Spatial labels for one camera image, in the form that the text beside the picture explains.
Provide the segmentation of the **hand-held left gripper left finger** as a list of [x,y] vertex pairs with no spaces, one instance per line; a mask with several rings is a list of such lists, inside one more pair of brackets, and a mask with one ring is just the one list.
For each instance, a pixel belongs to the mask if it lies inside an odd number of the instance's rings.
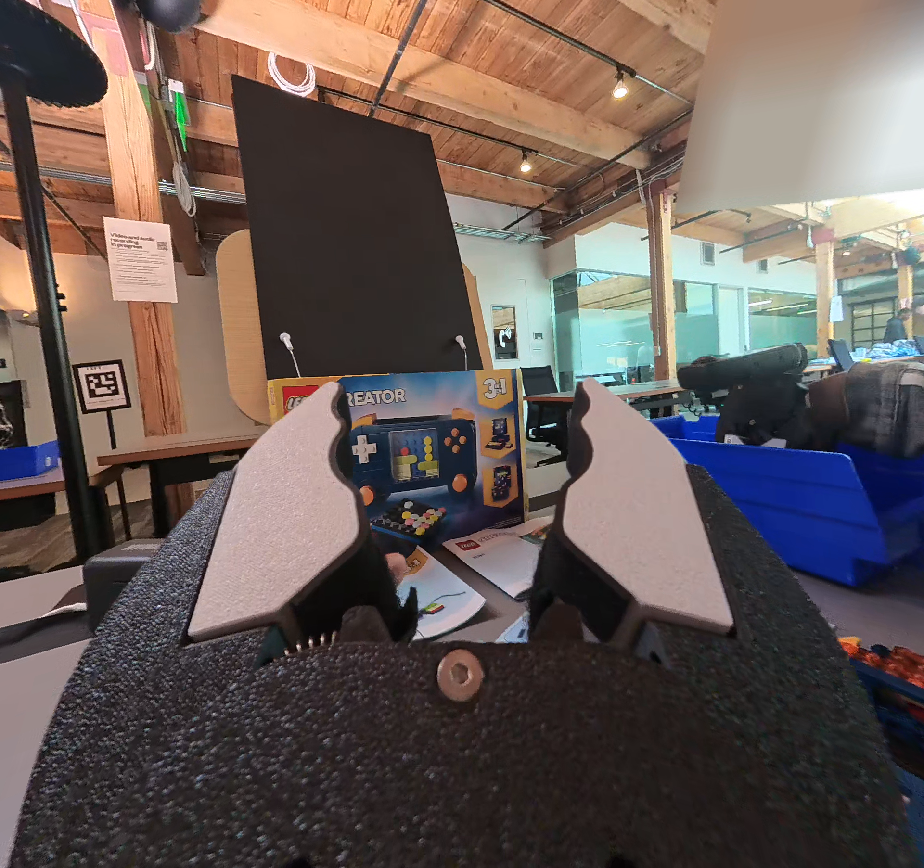
[[308,642],[296,606],[363,540],[359,493],[337,458],[344,396],[336,381],[320,386],[238,463],[191,613],[191,642],[266,626],[288,644]]

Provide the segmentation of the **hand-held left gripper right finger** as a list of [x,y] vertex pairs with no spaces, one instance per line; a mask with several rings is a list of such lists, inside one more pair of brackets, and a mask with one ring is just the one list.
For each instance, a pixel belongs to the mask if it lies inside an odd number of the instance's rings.
[[733,613],[676,447],[596,380],[574,394],[558,595],[594,635],[664,622],[726,635]]

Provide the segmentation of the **blue orange toy brick model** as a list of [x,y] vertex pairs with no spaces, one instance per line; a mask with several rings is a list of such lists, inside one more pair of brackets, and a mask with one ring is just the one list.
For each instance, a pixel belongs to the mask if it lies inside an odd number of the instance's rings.
[[923,748],[923,656],[907,647],[861,645],[860,638],[839,638],[872,702],[886,737],[906,747]]

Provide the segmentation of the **person's right hand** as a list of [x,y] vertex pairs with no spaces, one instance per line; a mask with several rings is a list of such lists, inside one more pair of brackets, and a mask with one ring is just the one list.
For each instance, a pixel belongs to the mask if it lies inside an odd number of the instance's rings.
[[807,415],[815,450],[835,449],[840,436],[849,426],[847,380],[847,373],[839,373],[823,377],[808,386]]

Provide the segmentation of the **wooden table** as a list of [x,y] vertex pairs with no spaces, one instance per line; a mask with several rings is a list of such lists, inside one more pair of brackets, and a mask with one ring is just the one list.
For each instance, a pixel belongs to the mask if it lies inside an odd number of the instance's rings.
[[[677,410],[692,403],[692,392],[682,388],[675,378],[656,380],[642,384],[604,386],[619,399],[638,412],[647,413],[649,418],[664,418],[676,414]],[[525,403],[538,407],[571,409],[574,392],[541,393],[524,398]]]
[[194,484],[209,485],[254,445],[260,431],[196,439],[189,434],[151,436],[140,444],[99,455],[99,467],[147,467],[154,536],[165,538],[196,500]]

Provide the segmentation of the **wooden pillar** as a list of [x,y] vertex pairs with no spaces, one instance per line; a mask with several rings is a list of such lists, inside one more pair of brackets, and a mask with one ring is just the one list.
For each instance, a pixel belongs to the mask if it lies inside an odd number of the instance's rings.
[[652,294],[655,378],[676,375],[676,310],[673,280],[672,215],[674,192],[653,181],[646,192],[646,220]]
[[[113,0],[76,0],[76,4],[108,76],[101,107],[116,215],[163,222],[151,114],[115,4]],[[128,314],[144,435],[184,433],[187,423],[172,305],[129,302]]]

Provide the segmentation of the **blue plastic bin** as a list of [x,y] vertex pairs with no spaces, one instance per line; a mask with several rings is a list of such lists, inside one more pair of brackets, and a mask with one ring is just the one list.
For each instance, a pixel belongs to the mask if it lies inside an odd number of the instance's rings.
[[718,417],[655,419],[705,468],[790,568],[860,587],[922,564],[923,462],[842,445],[812,451],[723,444]]

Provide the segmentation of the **booklet with arcade machine cover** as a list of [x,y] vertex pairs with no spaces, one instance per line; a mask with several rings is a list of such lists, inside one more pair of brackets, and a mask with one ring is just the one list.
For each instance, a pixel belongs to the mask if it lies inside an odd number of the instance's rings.
[[507,596],[517,599],[531,588],[551,526],[551,515],[540,516],[509,528],[484,529],[450,538],[443,547]]

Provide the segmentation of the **black office chair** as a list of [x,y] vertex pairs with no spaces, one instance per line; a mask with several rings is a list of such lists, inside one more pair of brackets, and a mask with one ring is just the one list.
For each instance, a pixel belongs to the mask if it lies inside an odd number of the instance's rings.
[[551,366],[521,368],[524,401],[526,403],[526,440],[560,448],[559,440],[566,410],[556,402],[533,402],[528,397],[557,393],[558,387]]

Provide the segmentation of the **dark grey box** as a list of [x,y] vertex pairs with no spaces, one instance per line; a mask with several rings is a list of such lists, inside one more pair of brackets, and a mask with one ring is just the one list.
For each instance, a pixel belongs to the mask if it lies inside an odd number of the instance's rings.
[[136,573],[164,543],[162,538],[132,539],[100,552],[83,565],[87,626],[95,633]]

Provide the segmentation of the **booklet with toy computer cover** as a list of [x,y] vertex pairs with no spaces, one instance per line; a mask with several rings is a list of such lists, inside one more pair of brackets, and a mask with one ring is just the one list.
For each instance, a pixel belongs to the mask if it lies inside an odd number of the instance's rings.
[[418,620],[413,641],[443,636],[462,627],[484,607],[486,600],[444,563],[422,548],[407,556],[399,552],[385,555],[403,604],[416,591]]

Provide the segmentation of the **pale wooden board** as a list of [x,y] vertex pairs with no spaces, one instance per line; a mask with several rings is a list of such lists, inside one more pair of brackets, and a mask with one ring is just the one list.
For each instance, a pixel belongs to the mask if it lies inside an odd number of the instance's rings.
[[495,368],[484,313],[470,300],[472,276],[455,237],[436,223],[411,227],[379,245],[348,237],[339,250],[251,252],[250,232],[224,239],[216,254],[225,364],[232,399],[250,419],[272,425],[269,380],[292,377],[280,342],[291,335],[300,377],[371,376]]

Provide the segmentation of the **black white marker sign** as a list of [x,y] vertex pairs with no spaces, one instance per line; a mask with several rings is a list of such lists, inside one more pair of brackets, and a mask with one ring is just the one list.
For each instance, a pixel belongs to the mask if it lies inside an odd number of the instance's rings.
[[123,362],[112,359],[102,363],[71,366],[77,402],[83,415],[102,413],[106,418],[110,449],[117,447],[113,414],[132,408],[128,380]]

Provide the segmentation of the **small blue storage bin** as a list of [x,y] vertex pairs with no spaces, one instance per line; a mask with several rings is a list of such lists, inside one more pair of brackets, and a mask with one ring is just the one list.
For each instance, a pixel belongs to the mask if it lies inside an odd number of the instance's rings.
[[60,464],[57,440],[1,449],[1,482],[27,480],[54,471]]

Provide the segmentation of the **white paper notice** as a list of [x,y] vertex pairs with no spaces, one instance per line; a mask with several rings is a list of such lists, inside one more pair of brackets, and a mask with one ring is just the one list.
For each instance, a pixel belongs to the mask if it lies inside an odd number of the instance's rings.
[[103,231],[115,301],[169,305],[178,302],[169,225],[104,217]]

